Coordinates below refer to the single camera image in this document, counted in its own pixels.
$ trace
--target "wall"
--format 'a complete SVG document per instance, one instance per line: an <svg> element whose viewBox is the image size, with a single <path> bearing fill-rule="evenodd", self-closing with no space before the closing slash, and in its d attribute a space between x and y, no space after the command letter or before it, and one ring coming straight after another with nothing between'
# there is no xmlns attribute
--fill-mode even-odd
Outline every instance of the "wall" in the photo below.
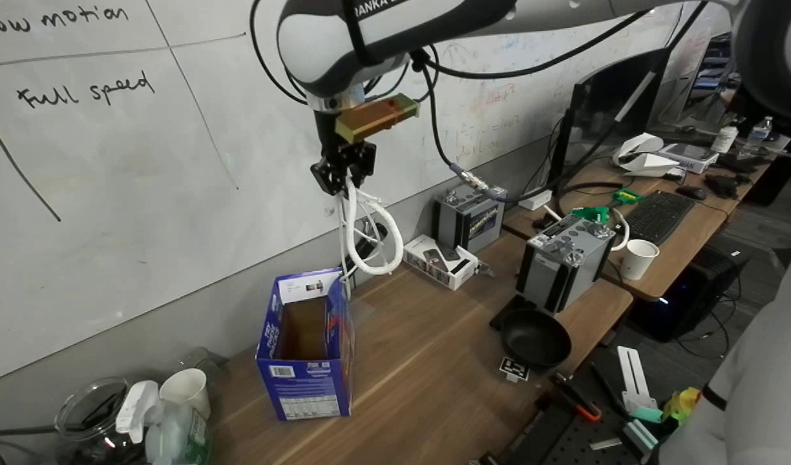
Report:
<svg viewBox="0 0 791 465"><path fill-rule="evenodd" d="M639 48L661 46L673 32L678 17L678 7L659 7L646 25L631 32L629 54ZM710 32L724 28L727 20L715 7L709 7L706 17L699 23L699 33L683 41L675 61L669 66L673 81L680 81L684 70L695 70L704 48L704 39ZM578 28L582 33L558 33L558 39L547 39L547 43L558 43L558 48L569 48L582 41L582 37L599 32L606 25ZM502 54L512 64L537 61L542 57L553 57L555 46L542 48L529 39L507 39L507 41L459 41L447 43L441 57L465 54L469 46L497 46L507 43ZM567 105L571 81L567 76L577 76L585 81L590 73L599 70L606 61L618 61L621 54L615 43L599 46L578 60L571 60L560 73L546 73L527 81L514 81L510 88L493 83L470 83L470 88L453 85L453 81L441 78L439 97L447 108L441 110L469 110L470 119L457 119L457 123L444 123L444 140L449 140L449 154L463 162L478 162L478 153L493 153L493 158L481 167L487 179L520 187L525 175L532 170L532 162L542 158L546 141L542 135L553 126L560 108ZM470 140L465 145L463 135L472 132L472 123L484 130L493 130L493 136ZM396 170L394 162L409 162L410 170L421 174L427 165L438 162L438 154L430 141L427 119L421 126L409 126L406 132L416 132L416 141L409 145L409 158L399 158L404 147L399 147L396 135L383 136L383 158L381 174ZM375 192L399 194L399 179L386 175L373 179ZM406 238L413 238L421 231L430 231L430 206L435 192L449 187L431 180L430 189L413 189L396 200L394 211L404 225ZM319 234L298 247L276 250L272 259L251 263L248 269L213 282L201 289L187 291L166 304L148 308L144 314L131 318L112 330L104 330L82 344L61 349L41 361L34 361L14 375L0 376L0 426L24 426L24 424L47 424L60 400L82 388L95 376L116 376L125 373L169 373L176 367L178 356L191 347L206 347L222 356L232 356L245 351L254 344L257 327L262 324L262 308L267 303L272 276L282 271L301 271L315 265L332 265L335 262L335 234Z"/></svg>

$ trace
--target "floor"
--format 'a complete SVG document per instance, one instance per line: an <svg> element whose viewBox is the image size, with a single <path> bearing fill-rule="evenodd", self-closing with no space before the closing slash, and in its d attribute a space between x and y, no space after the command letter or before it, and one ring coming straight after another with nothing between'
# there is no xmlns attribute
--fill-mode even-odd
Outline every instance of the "floor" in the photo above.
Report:
<svg viewBox="0 0 791 465"><path fill-rule="evenodd" d="M791 262L791 180L767 206L741 203L722 234L741 242L750 254L750 263L699 327L675 342L659 344L639 327L626 326L612 342L612 347L639 349L651 396L659 400L683 388L706 386L757 309L775 296L777 282ZM602 367L606 376L618 376L612 349L599 349L591 361ZM590 391L594 388L594 380L582 373L577 375L577 383L578 388L585 388L582 383L586 383ZM532 429L536 435L527 435L540 440L525 440L523 450L527 448L529 451L525 451L527 459L523 462L529 462L532 458L536 462L553 465L635 462L624 448L608 451L590 450L591 442L611 440L624 424L621 419L612 424L585 426L553 410L555 407L551 407L547 420L537 420Z"/></svg>

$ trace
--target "wooden tabletop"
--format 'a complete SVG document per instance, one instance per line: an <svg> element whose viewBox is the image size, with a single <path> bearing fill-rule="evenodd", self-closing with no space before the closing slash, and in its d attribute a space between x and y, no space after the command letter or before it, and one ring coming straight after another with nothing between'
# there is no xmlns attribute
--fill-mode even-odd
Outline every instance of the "wooden tabletop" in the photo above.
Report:
<svg viewBox="0 0 791 465"><path fill-rule="evenodd" d="M719 200L709 194L704 202L699 202L680 228L659 245L659 259L651 263L644 278L639 282L624 282L618 274L618 265L624 262L624 254L611 254L608 265L602 269L602 276L631 289L642 300L659 300L673 286L673 282L683 274L683 269L699 255L699 250L722 231L722 225L730 219L730 215L739 206L739 202L752 192L752 187L759 180L759 175L767 170L767 165L759 165L750 179L752 184L744 184L737 189L737 200ZM706 174L713 175L730 175L724 167L709 167ZM608 162L596 161L586 165L578 175L571 179L569 187L577 184L624 184L626 189L635 194L655 194L655 192L675 192L680 187L701 187L704 175L687 175L684 180L665 180L665 179L624 179L624 174ZM611 203L612 189L608 187L591 187L569 192L560 200L560 206L569 211L573 206L599 206ZM512 231L520 238L536 234L536 219L540 215L512 209L505 219L505 228Z"/></svg>
<svg viewBox="0 0 791 465"><path fill-rule="evenodd" d="M352 419L282 424L251 355L232 360L213 402L213 462L465 462L502 451L542 393L540 383L498 376L502 344L489 327L514 294L523 247L502 234L478 254L497 276L472 276L457 291L409 269L364 285L352 303ZM560 369L577 369L631 303L599 278L558 313L573 342Z"/></svg>

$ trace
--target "bottle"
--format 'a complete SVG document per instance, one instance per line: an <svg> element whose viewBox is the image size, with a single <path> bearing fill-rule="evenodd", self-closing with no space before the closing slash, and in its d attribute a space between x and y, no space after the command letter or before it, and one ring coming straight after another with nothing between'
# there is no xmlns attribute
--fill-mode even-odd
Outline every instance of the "bottle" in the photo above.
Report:
<svg viewBox="0 0 791 465"><path fill-rule="evenodd" d="M759 119L759 123L752 126L748 145L741 147L741 153L748 158L754 158L763 147L763 141L774 135L774 116Z"/></svg>

